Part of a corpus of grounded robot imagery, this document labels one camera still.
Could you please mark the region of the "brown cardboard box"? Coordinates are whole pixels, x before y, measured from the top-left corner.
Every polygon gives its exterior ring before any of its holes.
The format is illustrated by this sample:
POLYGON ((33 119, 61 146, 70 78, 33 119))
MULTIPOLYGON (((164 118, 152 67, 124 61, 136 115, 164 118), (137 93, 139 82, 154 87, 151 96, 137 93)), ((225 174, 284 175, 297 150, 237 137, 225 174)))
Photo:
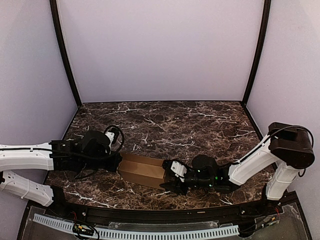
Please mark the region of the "brown cardboard box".
POLYGON ((164 159, 145 157, 131 153, 122 153, 122 161, 117 172, 123 180, 155 189, 163 189, 160 185, 167 180, 163 169, 164 159))

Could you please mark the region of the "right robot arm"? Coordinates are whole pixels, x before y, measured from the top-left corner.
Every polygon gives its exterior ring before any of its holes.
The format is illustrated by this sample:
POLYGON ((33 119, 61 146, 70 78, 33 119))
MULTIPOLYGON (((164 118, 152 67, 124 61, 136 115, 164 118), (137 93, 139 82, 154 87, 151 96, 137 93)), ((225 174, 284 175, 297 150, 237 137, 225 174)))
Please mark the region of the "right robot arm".
POLYGON ((278 201, 295 178, 302 177, 314 163, 313 147, 314 137, 306 127, 273 122, 262 140, 238 160, 219 165, 213 157, 204 154, 194 157, 191 166, 178 159, 164 160, 162 168, 168 179, 159 186, 179 195, 199 188, 229 194, 276 163, 277 169, 266 184, 263 197, 278 201))

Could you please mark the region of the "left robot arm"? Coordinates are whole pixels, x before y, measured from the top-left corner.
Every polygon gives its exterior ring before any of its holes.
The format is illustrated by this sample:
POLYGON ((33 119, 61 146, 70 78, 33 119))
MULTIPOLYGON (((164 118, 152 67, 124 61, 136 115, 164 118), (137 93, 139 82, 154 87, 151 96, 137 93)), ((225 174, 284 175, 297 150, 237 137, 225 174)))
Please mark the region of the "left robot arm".
POLYGON ((16 170, 116 172, 122 160, 124 133, 115 126, 103 132, 89 130, 74 140, 52 140, 36 145, 1 145, 0 190, 44 207, 65 202, 60 187, 43 185, 17 175, 16 170))

